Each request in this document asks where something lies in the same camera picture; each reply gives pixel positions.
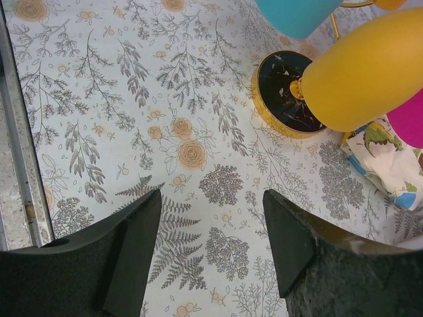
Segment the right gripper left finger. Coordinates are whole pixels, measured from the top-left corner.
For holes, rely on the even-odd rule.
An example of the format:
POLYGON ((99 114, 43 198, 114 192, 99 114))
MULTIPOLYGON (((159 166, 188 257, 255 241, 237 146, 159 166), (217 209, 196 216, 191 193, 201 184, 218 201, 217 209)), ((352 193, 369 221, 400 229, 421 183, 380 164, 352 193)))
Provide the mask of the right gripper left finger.
POLYGON ((162 198, 122 210, 41 247, 1 253, 2 316, 139 316, 162 198))

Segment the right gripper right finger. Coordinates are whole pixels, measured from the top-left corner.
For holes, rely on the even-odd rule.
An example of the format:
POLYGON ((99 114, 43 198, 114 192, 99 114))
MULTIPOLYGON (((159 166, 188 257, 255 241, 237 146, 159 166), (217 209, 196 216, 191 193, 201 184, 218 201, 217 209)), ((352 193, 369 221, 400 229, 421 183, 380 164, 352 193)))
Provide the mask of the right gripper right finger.
POLYGON ((289 316, 421 316, 422 251, 363 238, 274 190, 263 208, 289 316))

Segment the gold wine glass rack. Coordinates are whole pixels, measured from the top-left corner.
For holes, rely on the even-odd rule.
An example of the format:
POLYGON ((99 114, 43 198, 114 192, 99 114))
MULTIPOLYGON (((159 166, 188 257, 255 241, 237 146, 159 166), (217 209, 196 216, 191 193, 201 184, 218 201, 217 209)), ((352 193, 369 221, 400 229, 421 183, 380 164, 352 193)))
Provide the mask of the gold wine glass rack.
MULTIPOLYGON (((343 1, 340 7, 372 4, 373 1, 343 1)), ((328 18, 338 36, 334 11, 328 18)), ((301 94, 301 76, 311 63, 309 53, 276 51, 264 58, 251 79, 254 106, 262 119, 277 132, 294 139, 308 139, 327 128, 312 114, 301 94)))

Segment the yellow wine glass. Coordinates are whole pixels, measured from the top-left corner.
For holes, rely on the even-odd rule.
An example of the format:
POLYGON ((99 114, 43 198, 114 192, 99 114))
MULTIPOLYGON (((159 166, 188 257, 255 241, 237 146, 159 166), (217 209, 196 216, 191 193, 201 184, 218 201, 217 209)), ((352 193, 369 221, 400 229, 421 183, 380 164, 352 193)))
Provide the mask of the yellow wine glass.
POLYGON ((422 8, 377 17, 341 37, 304 70, 301 91, 326 127, 353 131, 422 88, 422 8))
POLYGON ((375 0, 374 5, 384 11, 395 11, 406 2, 407 0, 375 0))

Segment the teal wine glass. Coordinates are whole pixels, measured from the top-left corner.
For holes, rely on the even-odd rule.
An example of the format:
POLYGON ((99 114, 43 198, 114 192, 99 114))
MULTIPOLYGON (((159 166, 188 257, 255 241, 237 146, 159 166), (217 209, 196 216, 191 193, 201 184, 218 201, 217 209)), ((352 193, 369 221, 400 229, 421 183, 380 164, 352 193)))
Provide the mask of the teal wine glass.
POLYGON ((256 0, 258 10, 279 32, 306 39, 343 0, 256 0))

